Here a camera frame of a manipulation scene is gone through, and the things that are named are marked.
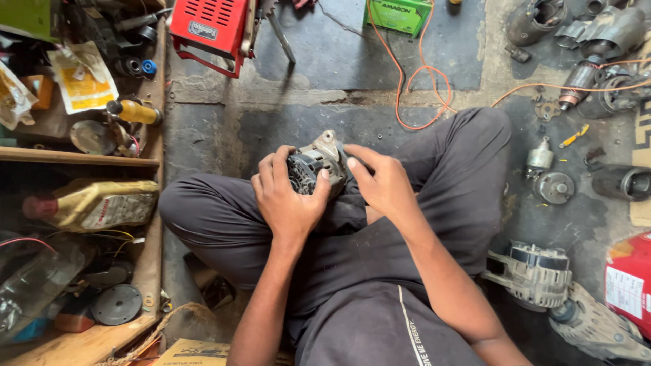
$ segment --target green box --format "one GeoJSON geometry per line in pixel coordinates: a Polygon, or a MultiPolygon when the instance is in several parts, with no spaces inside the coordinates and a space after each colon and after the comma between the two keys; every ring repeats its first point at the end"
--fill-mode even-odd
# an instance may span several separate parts
{"type": "MultiPolygon", "coordinates": [[[[416,38],[425,19],[432,11],[429,0],[370,0],[373,22],[383,29],[401,36],[416,38]]],[[[364,2],[364,24],[372,27],[368,7],[364,2]]]]}

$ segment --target alternator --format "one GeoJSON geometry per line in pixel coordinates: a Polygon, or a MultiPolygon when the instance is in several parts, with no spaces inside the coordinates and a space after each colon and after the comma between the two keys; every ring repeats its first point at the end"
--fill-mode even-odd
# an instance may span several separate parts
{"type": "Polygon", "coordinates": [[[296,150],[287,157],[289,181],[295,192],[311,195],[316,187],[316,177],[321,169],[330,175],[330,196],[336,197],[346,185],[346,168],[342,155],[337,150],[337,136],[333,130],[325,131],[310,145],[296,150]]]}
{"type": "Polygon", "coordinates": [[[581,285],[569,286],[568,299],[549,311],[551,327],[567,343],[599,359],[651,361],[651,349],[637,326],[598,303],[581,285]]]}
{"type": "Polygon", "coordinates": [[[484,271],[482,278],[496,282],[519,300],[523,307],[544,312],[558,307],[568,296],[572,281],[570,259],[562,249],[541,249],[511,240],[509,256],[488,251],[488,257],[505,264],[504,274],[484,271]]]}

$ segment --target yellow wire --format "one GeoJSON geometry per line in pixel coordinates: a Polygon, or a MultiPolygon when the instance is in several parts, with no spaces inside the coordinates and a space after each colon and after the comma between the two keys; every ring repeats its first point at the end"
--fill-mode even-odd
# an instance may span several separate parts
{"type": "Polygon", "coordinates": [[[127,240],[124,243],[122,243],[122,245],[118,248],[118,251],[115,252],[115,255],[113,256],[113,258],[118,256],[118,254],[120,253],[120,250],[122,250],[122,247],[124,247],[124,244],[130,243],[130,242],[132,242],[132,240],[127,240]]]}
{"type": "Polygon", "coordinates": [[[130,237],[131,240],[135,240],[135,238],[133,237],[133,235],[129,234],[128,232],[119,231],[119,230],[102,230],[102,231],[119,232],[120,234],[125,234],[126,236],[130,237]]]}

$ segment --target white sticker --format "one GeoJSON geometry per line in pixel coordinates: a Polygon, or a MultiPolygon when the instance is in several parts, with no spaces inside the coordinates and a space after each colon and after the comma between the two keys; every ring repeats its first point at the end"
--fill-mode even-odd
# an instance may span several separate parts
{"type": "Polygon", "coordinates": [[[606,268],[606,302],[640,319],[643,285],[641,278],[612,267],[606,268]]]}
{"type": "Polygon", "coordinates": [[[81,223],[84,229],[104,229],[123,223],[145,223],[154,206],[154,194],[107,196],[81,223]]]}
{"type": "Polygon", "coordinates": [[[77,70],[75,70],[74,74],[72,74],[72,78],[77,79],[79,81],[83,80],[84,76],[86,76],[86,68],[83,65],[79,65],[79,67],[77,67],[77,70]]]}

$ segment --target oil bottle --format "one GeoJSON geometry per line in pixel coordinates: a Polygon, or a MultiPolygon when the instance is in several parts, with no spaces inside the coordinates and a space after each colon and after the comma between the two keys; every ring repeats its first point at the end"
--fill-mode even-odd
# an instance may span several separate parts
{"type": "Polygon", "coordinates": [[[133,100],[112,100],[106,103],[106,110],[127,122],[158,125],[163,120],[158,109],[141,106],[133,100]]]}
{"type": "Polygon", "coordinates": [[[156,203],[158,184],[151,180],[115,182],[82,178],[55,190],[52,196],[26,198],[23,213],[63,231],[93,232],[146,223],[156,203]]]}

